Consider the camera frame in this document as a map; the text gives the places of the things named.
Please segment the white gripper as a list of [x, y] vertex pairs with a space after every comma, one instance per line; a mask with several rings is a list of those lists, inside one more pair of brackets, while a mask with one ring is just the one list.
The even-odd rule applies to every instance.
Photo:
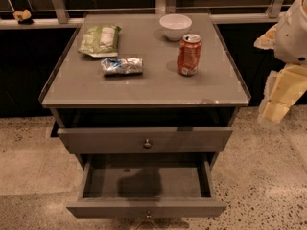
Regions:
[[295, 0], [253, 46], [274, 48], [277, 59], [292, 63], [279, 72], [270, 71], [259, 106], [260, 122], [279, 123], [307, 91], [307, 0]]

